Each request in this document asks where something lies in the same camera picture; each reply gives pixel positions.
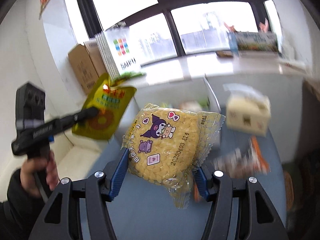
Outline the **person's left hand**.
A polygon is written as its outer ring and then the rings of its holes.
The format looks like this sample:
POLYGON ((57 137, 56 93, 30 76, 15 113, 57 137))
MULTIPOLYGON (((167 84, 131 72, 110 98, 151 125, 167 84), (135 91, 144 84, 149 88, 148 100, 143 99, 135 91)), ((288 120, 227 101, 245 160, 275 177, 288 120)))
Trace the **person's left hand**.
POLYGON ((21 167, 21 185, 29 195, 35 198, 40 198, 41 196, 35 179, 35 175, 38 173, 45 175, 46 185, 49 186, 50 191, 54 191, 59 183, 59 176, 53 151, 49 152, 48 159, 45 157, 28 159, 21 167))

